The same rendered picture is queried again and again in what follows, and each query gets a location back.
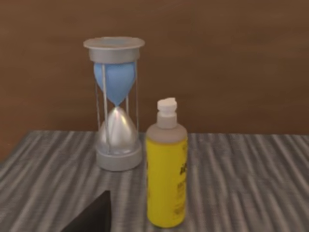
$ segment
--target hourglass support post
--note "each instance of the hourglass support post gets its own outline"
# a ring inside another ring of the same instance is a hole
[[[135,105],[136,105],[136,129],[140,132],[140,119],[139,119],[139,88],[138,88],[138,75],[137,75],[137,61],[134,62],[135,65]]]
[[[129,115],[129,95],[126,97],[126,114]]]
[[[105,65],[102,64],[102,77],[103,77],[103,100],[104,100],[104,121],[106,131],[106,143],[108,146],[108,152],[110,151],[110,130],[108,127],[108,106],[107,106],[107,92],[106,92],[106,72]]]
[[[100,130],[100,126],[101,126],[101,117],[100,117],[100,102],[98,99],[98,85],[95,82],[95,92],[96,92],[96,107],[97,107],[97,123],[98,123],[98,130]]]

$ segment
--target wood grain surface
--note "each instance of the wood grain surface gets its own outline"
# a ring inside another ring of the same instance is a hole
[[[1,0],[0,157],[28,130],[97,129],[83,41],[100,36],[146,41],[142,131],[155,121],[156,101],[176,97],[190,132],[309,133],[308,7],[304,0]]]

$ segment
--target black object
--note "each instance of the black object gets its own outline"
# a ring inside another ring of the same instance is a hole
[[[111,227],[111,193],[105,191],[61,232],[110,232]]]

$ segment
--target striped table surface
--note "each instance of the striped table surface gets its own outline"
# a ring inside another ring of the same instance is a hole
[[[146,217],[145,162],[101,170],[95,135],[33,131],[21,141],[0,167],[1,232],[58,232],[105,190],[113,232],[309,231],[308,136],[190,134],[186,219],[161,230]]]

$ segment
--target yellow bottle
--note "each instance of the yellow bottle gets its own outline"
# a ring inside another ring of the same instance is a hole
[[[157,122],[146,132],[147,217],[161,228],[185,218],[187,130],[177,123],[175,98],[158,101]]]

